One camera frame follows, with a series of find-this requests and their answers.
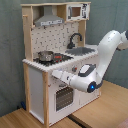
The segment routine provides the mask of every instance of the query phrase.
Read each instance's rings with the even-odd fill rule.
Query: wall
[[[22,15],[20,4],[69,2],[71,0],[0,0],[0,116],[16,109],[23,100],[24,59]],[[128,0],[90,0],[86,43],[99,44],[110,30],[128,29]],[[104,79],[128,88],[128,50],[116,51]]]

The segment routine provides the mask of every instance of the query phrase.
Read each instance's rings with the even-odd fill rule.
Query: table
[[[23,109],[16,110],[0,118],[0,128],[44,128],[37,119]],[[64,118],[50,128],[81,128],[69,118]]]
[[[70,117],[87,128],[116,128],[128,118],[128,89],[104,81],[101,93]]]

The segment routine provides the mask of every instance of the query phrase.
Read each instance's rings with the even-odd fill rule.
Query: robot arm
[[[78,75],[59,70],[54,70],[52,75],[65,82],[71,88],[91,93],[101,87],[103,76],[115,50],[124,50],[126,48],[128,48],[128,31],[122,34],[114,30],[110,31],[98,45],[100,61],[97,70],[94,65],[90,64],[84,65]]]
[[[54,70],[52,75],[66,83],[69,87],[82,92],[91,93],[96,89],[95,65],[84,65],[78,75],[59,70]]]
[[[126,48],[128,48],[128,31],[125,31],[122,34],[114,30],[110,31],[100,41],[98,45],[100,62],[97,68],[97,85],[102,82],[102,78],[112,60],[115,50],[123,50]]]

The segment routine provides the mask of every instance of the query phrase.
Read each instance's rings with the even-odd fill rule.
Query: stovetop
[[[46,67],[49,67],[49,66],[52,66],[54,64],[62,63],[64,61],[73,59],[73,57],[70,57],[70,56],[67,56],[67,55],[63,55],[63,54],[60,54],[60,53],[59,53],[59,55],[62,56],[62,58],[59,59],[59,60],[41,61],[39,58],[36,58],[36,59],[33,59],[33,61],[36,62],[36,63],[42,64],[42,65],[44,65]]]

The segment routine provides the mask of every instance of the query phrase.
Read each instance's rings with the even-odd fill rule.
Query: oven handle
[[[71,17],[72,17],[72,7],[69,6],[68,9],[70,10],[70,16],[68,16],[68,19],[71,19]]]

